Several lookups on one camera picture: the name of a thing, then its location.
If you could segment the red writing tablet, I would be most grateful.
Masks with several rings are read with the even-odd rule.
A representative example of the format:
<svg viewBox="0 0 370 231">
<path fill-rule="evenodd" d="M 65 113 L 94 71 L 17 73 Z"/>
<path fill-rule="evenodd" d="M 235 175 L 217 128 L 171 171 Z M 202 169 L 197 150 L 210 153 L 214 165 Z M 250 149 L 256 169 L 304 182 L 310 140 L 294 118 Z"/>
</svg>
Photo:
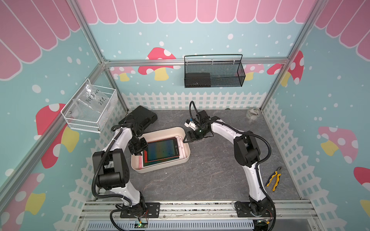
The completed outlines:
<svg viewBox="0 0 370 231">
<path fill-rule="evenodd" d="M 151 166 L 180 158 L 178 140 L 175 137 L 148 143 L 143 154 L 143 166 Z"/>
</svg>

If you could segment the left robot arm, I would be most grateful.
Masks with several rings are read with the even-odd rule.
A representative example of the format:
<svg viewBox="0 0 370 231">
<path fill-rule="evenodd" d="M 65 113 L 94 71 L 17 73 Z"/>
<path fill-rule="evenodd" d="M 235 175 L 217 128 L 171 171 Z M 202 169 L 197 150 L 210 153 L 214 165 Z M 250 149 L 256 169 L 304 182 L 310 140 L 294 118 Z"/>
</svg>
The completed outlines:
<svg viewBox="0 0 370 231">
<path fill-rule="evenodd" d="M 145 138 L 139 138 L 143 127 L 132 121 L 115 125 L 112 129 L 114 136 L 108 146 L 92 156 L 92 194 L 97 199 L 119 198 L 123 205 L 117 206 L 118 210 L 127 210 L 129 214 L 141 217 L 147 206 L 142 193 L 130 182 L 124 151 L 139 155 L 148 147 Z"/>
</svg>

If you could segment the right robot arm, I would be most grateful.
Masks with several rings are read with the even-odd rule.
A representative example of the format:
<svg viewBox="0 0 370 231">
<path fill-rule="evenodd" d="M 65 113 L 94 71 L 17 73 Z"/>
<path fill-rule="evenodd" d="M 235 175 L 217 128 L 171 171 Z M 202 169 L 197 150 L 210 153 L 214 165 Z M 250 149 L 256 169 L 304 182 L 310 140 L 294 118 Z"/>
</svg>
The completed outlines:
<svg viewBox="0 0 370 231">
<path fill-rule="evenodd" d="M 247 210 L 255 217 L 262 216 L 273 201 L 267 194 L 262 182 L 259 165 L 271 156 L 271 146 L 266 139 L 251 131 L 240 131 L 223 122 L 219 117 L 210 117 L 202 110 L 198 119 L 188 119 L 185 126 L 185 143 L 209 138 L 210 134 L 219 134 L 233 144 L 234 158 L 243 167 L 249 186 L 249 205 Z"/>
</svg>

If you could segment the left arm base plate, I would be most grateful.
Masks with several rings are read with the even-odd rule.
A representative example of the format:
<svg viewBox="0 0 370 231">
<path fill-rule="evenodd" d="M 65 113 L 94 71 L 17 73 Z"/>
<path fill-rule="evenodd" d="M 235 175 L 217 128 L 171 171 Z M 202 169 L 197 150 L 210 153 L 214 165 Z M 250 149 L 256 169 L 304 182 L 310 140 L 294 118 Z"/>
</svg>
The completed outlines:
<svg viewBox="0 0 370 231">
<path fill-rule="evenodd" d="M 160 206 L 160 203 L 146 203 L 144 207 L 141 204 L 137 204 L 121 211 L 120 218 L 158 218 Z"/>
</svg>

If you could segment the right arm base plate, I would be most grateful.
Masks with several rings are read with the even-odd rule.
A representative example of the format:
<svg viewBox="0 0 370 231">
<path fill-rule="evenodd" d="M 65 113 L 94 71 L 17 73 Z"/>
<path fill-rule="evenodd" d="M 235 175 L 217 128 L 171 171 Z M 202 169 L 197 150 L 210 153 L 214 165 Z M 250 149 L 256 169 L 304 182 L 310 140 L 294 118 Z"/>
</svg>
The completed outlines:
<svg viewBox="0 0 370 231">
<path fill-rule="evenodd" d="M 272 218 L 275 215 L 275 210 L 271 203 L 255 203 L 237 201 L 234 203 L 238 218 Z"/>
</svg>

